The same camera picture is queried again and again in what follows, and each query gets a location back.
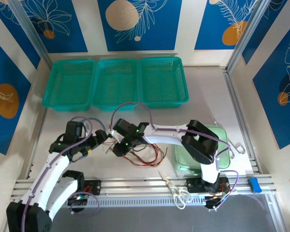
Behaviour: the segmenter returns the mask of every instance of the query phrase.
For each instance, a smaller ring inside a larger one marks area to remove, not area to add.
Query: gray floor
[[[86,209],[83,213],[94,210]],[[231,196],[217,212],[203,206],[101,208],[93,217],[61,209],[51,232],[274,232],[264,195]]]

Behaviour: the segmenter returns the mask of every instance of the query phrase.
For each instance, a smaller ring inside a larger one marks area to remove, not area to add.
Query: plastic container
[[[139,62],[135,59],[100,60],[97,63],[91,104],[103,111],[115,110],[126,102],[138,102]],[[119,110],[133,110],[136,104]]]
[[[227,133],[224,128],[219,126],[206,126],[213,133],[215,133],[219,139],[228,142]],[[218,143],[217,153],[227,148],[225,144]],[[201,165],[197,161],[195,161],[188,151],[179,145],[175,145],[174,148],[174,167],[178,170],[188,171],[191,174],[200,174],[201,173]],[[224,153],[219,155],[218,166],[220,169],[228,168],[231,163],[230,160],[230,151],[225,151]]]
[[[85,111],[90,107],[95,61],[60,60],[52,67],[42,105],[57,111]]]
[[[141,59],[141,102],[149,108],[176,108],[189,100],[182,60]]]

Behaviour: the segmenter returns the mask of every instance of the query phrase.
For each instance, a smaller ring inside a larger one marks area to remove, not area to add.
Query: white floor
[[[234,143],[244,145],[243,137],[236,119],[234,108],[224,80],[223,71],[219,68],[185,68],[186,80],[188,84],[190,100],[177,109],[157,109],[152,110],[154,123],[157,125],[177,125],[187,123],[191,119],[196,119],[203,124],[214,124],[214,118],[222,125],[229,139]],[[56,138],[64,133],[66,123],[74,116],[96,117],[100,119],[106,127],[110,124],[112,112],[102,112],[91,107],[86,112],[56,112],[47,109],[44,119],[37,149],[33,157],[33,167],[30,179],[35,179],[43,167],[50,145]],[[124,118],[130,123],[138,125],[139,122],[148,122],[149,116],[141,107],[137,106],[133,111],[118,112],[115,115],[115,122],[119,118]],[[99,129],[100,125],[93,122],[94,129]],[[165,150],[167,145],[159,145]],[[88,157],[72,163],[68,169],[82,171],[85,178],[133,178],[133,177],[158,177],[158,170],[167,176],[188,175],[189,173],[174,170],[173,147],[168,147],[168,156],[159,167],[136,167],[123,158],[116,157],[112,152],[105,153],[107,145],[101,145],[92,151]],[[152,150],[147,148],[144,158],[150,157]],[[229,170],[237,170],[240,175],[252,174],[252,168],[248,154],[238,154],[232,159]]]

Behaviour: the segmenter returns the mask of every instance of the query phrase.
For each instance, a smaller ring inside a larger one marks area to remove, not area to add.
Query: blue block
[[[260,185],[258,183],[258,179],[255,177],[249,178],[248,183],[250,185],[251,191],[253,193],[261,193],[262,189],[260,188]]]

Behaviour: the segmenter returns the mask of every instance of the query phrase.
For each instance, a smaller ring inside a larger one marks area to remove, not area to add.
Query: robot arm
[[[10,232],[21,231],[21,220],[28,201],[25,231],[50,231],[54,216],[68,197],[77,190],[84,189],[85,179],[81,172],[66,171],[58,179],[77,153],[86,157],[91,150],[107,140],[107,134],[103,130],[97,130],[95,136],[91,134],[87,140],[64,152],[50,168],[50,163],[60,152],[83,140],[81,136],[84,127],[82,122],[69,121],[65,133],[51,144],[47,161],[33,185],[18,203],[11,202],[6,210]]]
[[[210,185],[216,183],[219,177],[215,158],[218,142],[182,131],[197,131],[218,138],[217,135],[197,120],[191,120],[187,125],[182,126],[155,125],[155,128],[149,123],[141,122],[139,126],[135,126],[124,119],[119,119],[114,125],[114,130],[124,136],[124,138],[114,146],[113,152],[117,156],[124,156],[132,148],[140,144],[165,143],[181,145],[201,164],[203,181]]]

